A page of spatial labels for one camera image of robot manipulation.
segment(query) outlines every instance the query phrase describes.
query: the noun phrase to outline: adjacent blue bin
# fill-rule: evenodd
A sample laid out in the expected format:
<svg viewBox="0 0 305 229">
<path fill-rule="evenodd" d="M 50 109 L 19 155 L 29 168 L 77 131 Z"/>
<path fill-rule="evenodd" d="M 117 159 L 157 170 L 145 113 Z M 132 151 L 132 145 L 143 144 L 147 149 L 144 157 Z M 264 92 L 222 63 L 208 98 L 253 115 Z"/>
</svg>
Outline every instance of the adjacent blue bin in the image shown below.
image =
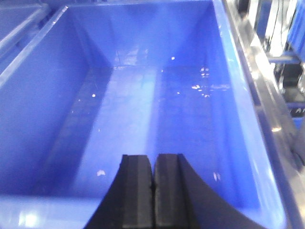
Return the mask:
<svg viewBox="0 0 305 229">
<path fill-rule="evenodd" d="M 0 75 L 0 132 L 4 228 L 81 228 L 122 154 L 160 153 L 184 154 L 254 221 L 286 224 L 219 0 L 60 9 Z"/>
<path fill-rule="evenodd" d="M 33 38 L 49 12 L 47 4 L 0 5 L 0 73 Z"/>
<path fill-rule="evenodd" d="M 289 30 L 287 41 L 298 57 L 305 62 L 305 1 L 298 0 L 295 18 Z"/>
</svg>

